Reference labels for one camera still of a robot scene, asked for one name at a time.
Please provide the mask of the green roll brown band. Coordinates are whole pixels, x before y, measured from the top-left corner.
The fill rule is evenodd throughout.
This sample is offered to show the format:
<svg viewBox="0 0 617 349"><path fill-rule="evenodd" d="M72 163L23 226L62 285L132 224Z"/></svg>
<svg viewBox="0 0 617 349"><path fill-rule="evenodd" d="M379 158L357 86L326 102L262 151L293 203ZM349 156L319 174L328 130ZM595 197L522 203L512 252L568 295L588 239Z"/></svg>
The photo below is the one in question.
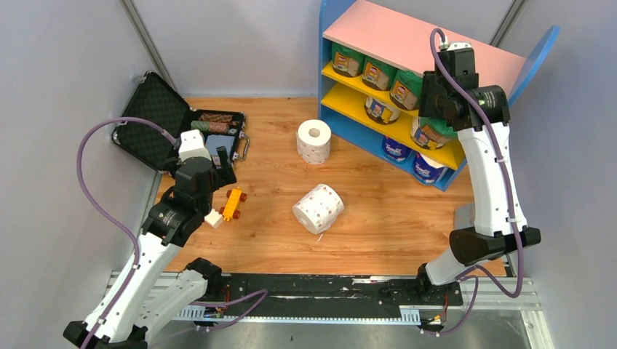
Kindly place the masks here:
<svg viewBox="0 0 617 349"><path fill-rule="evenodd" d="M394 76L389 97L398 108L412 111L418 108L422 77L412 71L398 70Z"/></svg>

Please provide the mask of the cream roll blue picture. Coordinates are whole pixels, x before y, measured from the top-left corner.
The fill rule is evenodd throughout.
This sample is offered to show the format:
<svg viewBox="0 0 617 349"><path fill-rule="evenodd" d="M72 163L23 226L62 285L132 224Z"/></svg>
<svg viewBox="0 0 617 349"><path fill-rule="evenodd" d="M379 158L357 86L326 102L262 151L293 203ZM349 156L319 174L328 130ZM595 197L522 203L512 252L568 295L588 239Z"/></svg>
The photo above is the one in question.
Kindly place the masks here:
<svg viewBox="0 0 617 349"><path fill-rule="evenodd" d="M398 120L400 111L374 97L367 97L364 104L367 116L378 124L393 124Z"/></svg>

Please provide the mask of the blue Tempo tissue pack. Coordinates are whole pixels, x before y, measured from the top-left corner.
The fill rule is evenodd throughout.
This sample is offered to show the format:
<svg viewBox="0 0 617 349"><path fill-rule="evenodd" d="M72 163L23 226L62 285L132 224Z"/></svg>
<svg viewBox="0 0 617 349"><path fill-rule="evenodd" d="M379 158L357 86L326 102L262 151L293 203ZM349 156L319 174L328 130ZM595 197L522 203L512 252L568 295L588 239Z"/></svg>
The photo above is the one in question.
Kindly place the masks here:
<svg viewBox="0 0 617 349"><path fill-rule="evenodd" d="M387 136L382 139L381 150L388 160L396 163L405 162L412 153L411 148Z"/></svg>

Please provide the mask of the white paper towel roll front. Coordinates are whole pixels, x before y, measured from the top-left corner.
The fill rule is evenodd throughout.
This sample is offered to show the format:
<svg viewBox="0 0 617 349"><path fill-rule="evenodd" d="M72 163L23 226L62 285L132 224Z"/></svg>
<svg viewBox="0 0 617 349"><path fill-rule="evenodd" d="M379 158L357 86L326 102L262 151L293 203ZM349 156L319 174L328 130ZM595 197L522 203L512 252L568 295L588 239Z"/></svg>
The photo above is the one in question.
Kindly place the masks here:
<svg viewBox="0 0 617 349"><path fill-rule="evenodd" d="M292 213L298 222L313 234L329 229L343 210L342 198L329 185L322 183L292 207Z"/></svg>

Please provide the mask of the plain green roll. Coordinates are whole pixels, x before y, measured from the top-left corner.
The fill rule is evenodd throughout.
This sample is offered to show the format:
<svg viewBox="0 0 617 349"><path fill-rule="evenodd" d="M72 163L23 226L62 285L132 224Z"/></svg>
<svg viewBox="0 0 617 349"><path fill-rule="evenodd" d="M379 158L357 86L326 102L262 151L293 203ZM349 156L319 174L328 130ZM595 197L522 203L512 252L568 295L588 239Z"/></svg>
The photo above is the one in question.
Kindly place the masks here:
<svg viewBox="0 0 617 349"><path fill-rule="evenodd" d="M342 76L356 77L362 74L365 55L349 47L333 42L331 63L333 70Z"/></svg>

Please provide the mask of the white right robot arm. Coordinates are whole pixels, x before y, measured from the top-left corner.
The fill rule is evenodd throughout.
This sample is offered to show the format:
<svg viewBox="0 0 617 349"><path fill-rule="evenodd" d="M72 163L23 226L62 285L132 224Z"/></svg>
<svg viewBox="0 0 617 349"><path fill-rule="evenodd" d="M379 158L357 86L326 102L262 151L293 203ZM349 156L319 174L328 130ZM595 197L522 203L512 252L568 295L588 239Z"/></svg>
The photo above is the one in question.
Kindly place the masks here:
<svg viewBox="0 0 617 349"><path fill-rule="evenodd" d="M474 223L453 230L449 248L428 262L415 293L434 303L470 267L541 242L522 212L509 162L509 104L497 85L479 86L474 50L455 42L437 53L440 62L423 75L421 121L437 121L457 134L471 175Z"/></svg>

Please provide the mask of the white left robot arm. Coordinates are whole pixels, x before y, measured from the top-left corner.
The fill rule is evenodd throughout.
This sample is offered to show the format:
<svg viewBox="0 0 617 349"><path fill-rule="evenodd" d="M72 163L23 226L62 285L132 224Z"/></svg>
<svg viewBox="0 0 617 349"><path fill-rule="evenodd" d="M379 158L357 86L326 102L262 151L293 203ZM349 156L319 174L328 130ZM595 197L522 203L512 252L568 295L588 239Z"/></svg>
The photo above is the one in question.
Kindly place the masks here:
<svg viewBox="0 0 617 349"><path fill-rule="evenodd" d="M132 237L134 250L119 278L84 320L70 322L63 337L78 348L147 348L158 332L191 302L217 299L222 270L198 257L151 301L146 298L164 269L204 223L218 224L215 191L228 184L205 145L182 145L175 183L154 204Z"/></svg>

